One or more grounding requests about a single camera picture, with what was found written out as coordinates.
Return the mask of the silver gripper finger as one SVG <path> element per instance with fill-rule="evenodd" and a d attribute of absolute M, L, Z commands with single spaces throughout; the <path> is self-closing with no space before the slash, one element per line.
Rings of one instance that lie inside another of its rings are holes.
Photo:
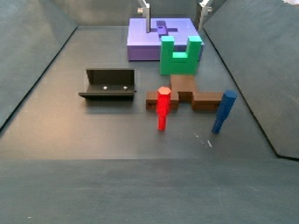
<path fill-rule="evenodd" d="M 199 13 L 201 13 L 201 16 L 199 16 L 199 29 L 202 29 L 202 27 L 203 27 L 205 17 L 213 11 L 211 4 L 213 4 L 213 0 L 202 0 L 199 2 L 199 6 L 201 6 L 201 9 L 199 9 Z"/>
<path fill-rule="evenodd" d="M 146 0 L 138 0 L 141 7 L 138 8 L 138 13 L 143 15 L 146 19 L 146 32 L 151 32 L 151 5 Z"/>

